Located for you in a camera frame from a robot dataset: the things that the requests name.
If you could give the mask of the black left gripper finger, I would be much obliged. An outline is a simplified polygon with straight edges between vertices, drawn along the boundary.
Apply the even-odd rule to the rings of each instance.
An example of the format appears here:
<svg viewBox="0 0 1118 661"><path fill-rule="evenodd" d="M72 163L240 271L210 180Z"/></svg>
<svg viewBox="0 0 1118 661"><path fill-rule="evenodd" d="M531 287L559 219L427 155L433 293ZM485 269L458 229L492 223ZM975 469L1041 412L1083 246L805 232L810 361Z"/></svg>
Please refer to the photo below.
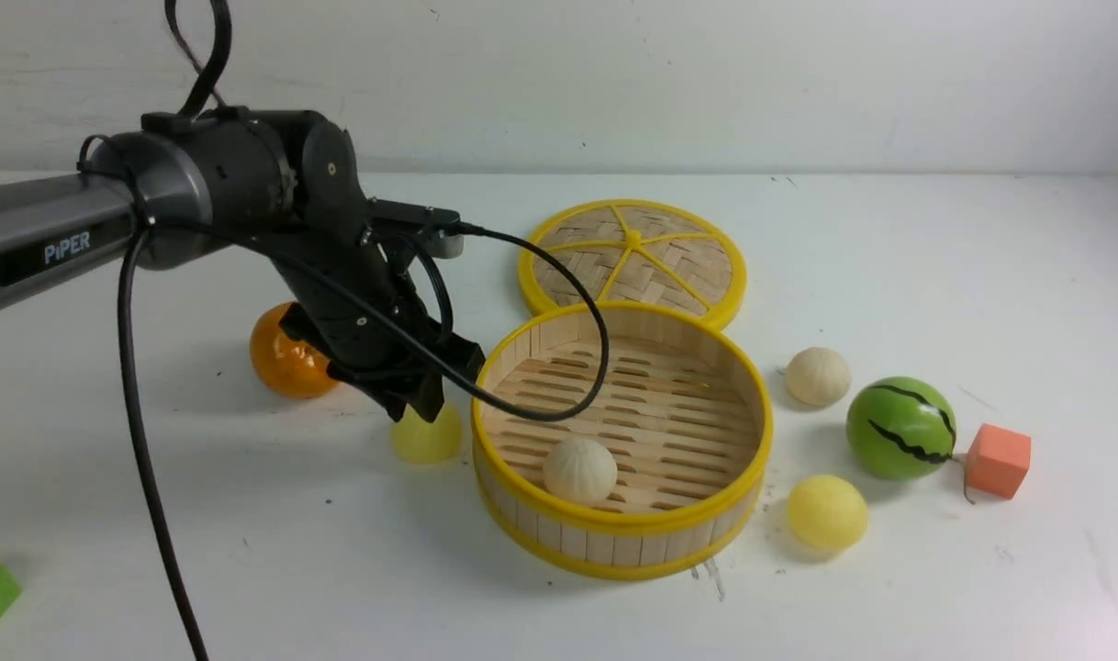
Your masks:
<svg viewBox="0 0 1118 661"><path fill-rule="evenodd" d="M411 409L433 422L444 407L442 374L428 368L404 367L362 372L362 391L378 403L388 418L399 422Z"/></svg>

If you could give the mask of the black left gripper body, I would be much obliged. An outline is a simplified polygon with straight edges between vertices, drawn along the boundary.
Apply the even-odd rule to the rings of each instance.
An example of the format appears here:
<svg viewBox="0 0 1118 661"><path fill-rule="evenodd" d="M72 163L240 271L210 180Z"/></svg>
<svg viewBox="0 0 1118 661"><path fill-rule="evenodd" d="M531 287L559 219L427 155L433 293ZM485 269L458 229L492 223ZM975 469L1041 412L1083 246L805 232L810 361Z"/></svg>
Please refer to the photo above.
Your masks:
<svg viewBox="0 0 1118 661"><path fill-rule="evenodd" d="M444 276L436 259L418 244L392 240L348 246L324 232L292 225L271 233L271 251L306 264L349 290L428 347L454 372L467 380L479 376L486 356L479 343L455 333L453 302ZM325 356L326 372L337 383L362 391L362 372L367 371L420 367L439 372L375 315L299 270L277 259L273 265L297 304L284 314L283 331Z"/></svg>

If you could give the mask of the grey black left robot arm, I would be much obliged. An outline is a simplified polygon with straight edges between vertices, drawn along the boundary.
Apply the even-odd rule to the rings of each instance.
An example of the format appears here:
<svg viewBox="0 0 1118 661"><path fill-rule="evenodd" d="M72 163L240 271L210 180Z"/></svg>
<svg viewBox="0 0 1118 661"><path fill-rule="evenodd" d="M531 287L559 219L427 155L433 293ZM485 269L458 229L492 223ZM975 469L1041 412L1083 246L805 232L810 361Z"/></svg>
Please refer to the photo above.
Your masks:
<svg viewBox="0 0 1118 661"><path fill-rule="evenodd" d="M367 196L350 135L313 110L148 114L80 151L75 174L0 185L0 310L119 258L145 221L138 263L152 271L258 240L292 293L280 334L394 421L436 419L442 381L483 367L408 274L413 259L459 255L459 214Z"/></svg>

